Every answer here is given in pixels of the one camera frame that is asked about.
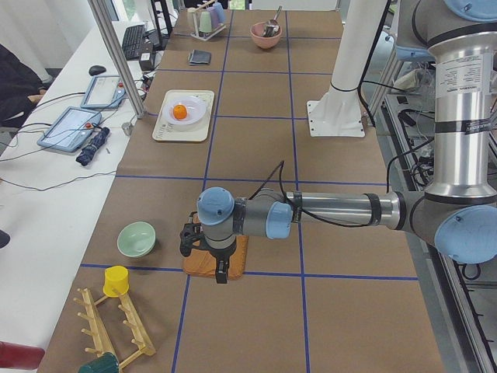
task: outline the mint green bowl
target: mint green bowl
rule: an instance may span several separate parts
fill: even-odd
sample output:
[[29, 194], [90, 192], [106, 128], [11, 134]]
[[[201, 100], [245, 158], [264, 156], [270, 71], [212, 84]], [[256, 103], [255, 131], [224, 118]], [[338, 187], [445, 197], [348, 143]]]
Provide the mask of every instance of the mint green bowl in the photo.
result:
[[123, 228], [117, 237], [117, 248], [130, 258], [147, 255], [155, 245], [155, 230], [145, 221], [137, 221]]

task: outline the keyboard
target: keyboard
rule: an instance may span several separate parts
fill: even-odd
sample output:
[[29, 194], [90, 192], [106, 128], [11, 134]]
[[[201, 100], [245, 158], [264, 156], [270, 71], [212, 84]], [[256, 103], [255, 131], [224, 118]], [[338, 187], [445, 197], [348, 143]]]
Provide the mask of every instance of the keyboard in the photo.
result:
[[124, 57], [137, 60], [140, 57], [141, 46], [144, 42], [145, 25], [130, 26], [124, 31], [123, 47]]

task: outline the red cup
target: red cup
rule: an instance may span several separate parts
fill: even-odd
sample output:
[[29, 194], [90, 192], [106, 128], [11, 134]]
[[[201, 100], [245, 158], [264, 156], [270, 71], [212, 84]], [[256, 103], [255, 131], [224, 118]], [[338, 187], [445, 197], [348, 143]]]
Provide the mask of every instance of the red cup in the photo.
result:
[[44, 355], [43, 348], [0, 342], [0, 368], [36, 369]]

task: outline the pink bowl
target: pink bowl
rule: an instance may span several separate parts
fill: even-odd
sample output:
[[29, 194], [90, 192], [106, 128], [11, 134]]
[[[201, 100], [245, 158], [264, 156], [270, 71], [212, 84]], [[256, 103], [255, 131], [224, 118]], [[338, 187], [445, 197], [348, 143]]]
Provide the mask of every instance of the pink bowl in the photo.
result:
[[256, 23], [250, 28], [250, 34], [252, 35], [252, 40], [257, 47], [262, 49], [270, 49], [278, 44], [281, 39], [282, 28], [278, 30], [278, 33], [274, 37], [262, 37], [264, 33], [265, 22]]

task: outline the blue framed tablet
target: blue framed tablet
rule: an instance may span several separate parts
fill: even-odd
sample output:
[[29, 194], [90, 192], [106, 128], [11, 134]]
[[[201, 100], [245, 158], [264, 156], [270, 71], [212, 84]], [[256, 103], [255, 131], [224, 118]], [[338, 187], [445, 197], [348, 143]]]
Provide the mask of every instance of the blue framed tablet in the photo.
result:
[[68, 107], [38, 140], [44, 148], [75, 152], [98, 126], [102, 114], [98, 111]]
[[81, 103], [83, 109], [116, 109], [126, 95], [119, 75], [96, 75]]

